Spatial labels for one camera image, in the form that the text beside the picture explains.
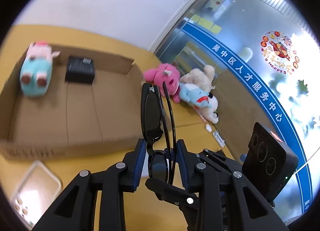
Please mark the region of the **white phone case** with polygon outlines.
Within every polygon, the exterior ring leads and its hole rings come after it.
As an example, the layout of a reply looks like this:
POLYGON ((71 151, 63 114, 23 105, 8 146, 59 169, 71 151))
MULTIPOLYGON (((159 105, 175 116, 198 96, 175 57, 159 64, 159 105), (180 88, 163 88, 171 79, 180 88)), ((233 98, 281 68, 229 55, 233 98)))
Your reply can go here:
POLYGON ((62 190, 59 178, 41 161, 33 161, 13 192, 10 204, 27 230, 32 230, 62 190))

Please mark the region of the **black sunglasses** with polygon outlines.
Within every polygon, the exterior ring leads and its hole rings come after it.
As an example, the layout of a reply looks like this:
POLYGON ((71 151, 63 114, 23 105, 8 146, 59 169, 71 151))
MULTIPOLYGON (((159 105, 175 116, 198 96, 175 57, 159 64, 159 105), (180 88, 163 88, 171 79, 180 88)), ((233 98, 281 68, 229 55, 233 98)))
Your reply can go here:
POLYGON ((148 153, 149 177, 172 184, 176 165, 176 128, 167 85, 163 82, 162 86, 170 116, 172 140, 160 88, 149 82, 142 85, 140 121, 148 153))

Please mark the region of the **black product box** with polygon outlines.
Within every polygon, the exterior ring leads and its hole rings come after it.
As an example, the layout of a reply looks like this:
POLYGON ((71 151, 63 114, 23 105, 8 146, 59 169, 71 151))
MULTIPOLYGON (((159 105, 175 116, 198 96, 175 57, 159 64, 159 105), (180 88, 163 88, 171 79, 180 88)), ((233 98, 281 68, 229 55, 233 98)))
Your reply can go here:
POLYGON ((95 79, 94 61, 85 57, 69 56, 65 81, 91 85, 95 79))

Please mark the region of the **teal and pink pig plush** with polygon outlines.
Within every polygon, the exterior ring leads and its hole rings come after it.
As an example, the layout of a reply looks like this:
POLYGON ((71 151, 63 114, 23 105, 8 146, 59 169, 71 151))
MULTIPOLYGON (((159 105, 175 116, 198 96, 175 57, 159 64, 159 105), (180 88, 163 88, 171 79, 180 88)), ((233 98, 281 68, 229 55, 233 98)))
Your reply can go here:
POLYGON ((53 59, 61 54, 47 42, 31 42, 20 70, 20 87, 29 98, 44 96, 53 71, 53 59))

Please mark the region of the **white small packet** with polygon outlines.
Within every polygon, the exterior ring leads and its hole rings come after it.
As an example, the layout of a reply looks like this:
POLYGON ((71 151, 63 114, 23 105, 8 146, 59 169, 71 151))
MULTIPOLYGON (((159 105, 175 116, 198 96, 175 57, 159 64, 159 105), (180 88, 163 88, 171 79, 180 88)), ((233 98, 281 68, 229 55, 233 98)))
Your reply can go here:
POLYGON ((218 130, 214 131, 212 133, 213 137, 215 138, 215 140, 217 141, 217 143, 219 144, 219 146, 221 146, 221 148, 225 147, 225 140, 220 136, 220 133, 218 130))

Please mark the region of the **white earbud case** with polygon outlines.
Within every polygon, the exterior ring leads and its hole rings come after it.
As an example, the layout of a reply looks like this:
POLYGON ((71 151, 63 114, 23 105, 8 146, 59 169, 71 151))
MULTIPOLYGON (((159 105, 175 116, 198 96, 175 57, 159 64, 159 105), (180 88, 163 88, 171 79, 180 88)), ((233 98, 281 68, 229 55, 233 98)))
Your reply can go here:
POLYGON ((205 124, 205 129, 207 132, 211 133, 212 132, 212 127, 210 126, 210 124, 205 124))

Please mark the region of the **cardboard box tray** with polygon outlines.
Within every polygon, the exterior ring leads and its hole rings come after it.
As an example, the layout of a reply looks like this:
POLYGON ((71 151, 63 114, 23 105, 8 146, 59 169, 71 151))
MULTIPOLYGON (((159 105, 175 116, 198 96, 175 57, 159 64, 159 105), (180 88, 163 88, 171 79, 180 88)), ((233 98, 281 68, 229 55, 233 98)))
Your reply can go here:
POLYGON ((108 52, 53 46, 48 90, 26 97, 15 64, 1 91, 1 154, 12 160, 46 160, 132 150, 142 137, 143 74, 133 59, 108 52), (65 80, 71 56, 92 59, 92 84, 65 80))

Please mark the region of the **light blue elephant plush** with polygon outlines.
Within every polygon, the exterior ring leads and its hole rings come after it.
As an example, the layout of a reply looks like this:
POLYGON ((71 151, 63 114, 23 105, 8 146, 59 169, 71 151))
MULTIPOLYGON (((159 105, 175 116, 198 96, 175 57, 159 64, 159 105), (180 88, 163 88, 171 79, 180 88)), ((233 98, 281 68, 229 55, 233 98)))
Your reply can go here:
POLYGON ((197 85, 192 83, 180 83, 179 87, 180 100, 186 102, 189 106, 195 109, 212 107, 208 98, 209 93, 199 88, 197 85))

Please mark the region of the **cream bear plush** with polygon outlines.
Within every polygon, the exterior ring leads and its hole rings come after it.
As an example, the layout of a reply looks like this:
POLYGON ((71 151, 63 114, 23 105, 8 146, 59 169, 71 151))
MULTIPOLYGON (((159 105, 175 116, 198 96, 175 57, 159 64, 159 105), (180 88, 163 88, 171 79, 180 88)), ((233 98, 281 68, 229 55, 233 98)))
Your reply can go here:
POLYGON ((219 116, 217 114, 218 100, 211 94, 211 90, 215 87, 212 85, 215 75, 215 68, 211 65, 205 65, 203 70, 199 68, 192 69, 189 73, 185 74, 180 78, 180 83, 192 83, 197 85, 199 88, 209 93, 209 102, 212 105, 211 108, 204 107, 201 109, 195 109, 207 121, 217 124, 219 116))

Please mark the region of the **festive round window sticker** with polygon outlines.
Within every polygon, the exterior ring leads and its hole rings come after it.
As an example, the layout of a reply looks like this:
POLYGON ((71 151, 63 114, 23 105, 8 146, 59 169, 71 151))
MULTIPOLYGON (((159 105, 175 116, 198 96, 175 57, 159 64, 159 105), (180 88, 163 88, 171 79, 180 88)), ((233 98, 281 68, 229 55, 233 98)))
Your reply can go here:
POLYGON ((300 58, 289 35, 268 31, 261 38, 261 54, 276 72, 291 75, 299 68, 300 58))

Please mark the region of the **pink bear plush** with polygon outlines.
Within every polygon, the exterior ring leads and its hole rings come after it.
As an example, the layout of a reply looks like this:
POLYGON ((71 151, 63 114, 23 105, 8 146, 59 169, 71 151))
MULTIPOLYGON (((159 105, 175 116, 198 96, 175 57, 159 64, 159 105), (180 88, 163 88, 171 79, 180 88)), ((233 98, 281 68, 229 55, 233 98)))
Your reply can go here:
POLYGON ((175 103, 179 103, 180 97, 180 72, 169 63, 161 63, 157 68, 151 68, 143 73, 144 80, 159 87, 161 96, 165 96, 163 82, 165 82, 168 95, 175 103))

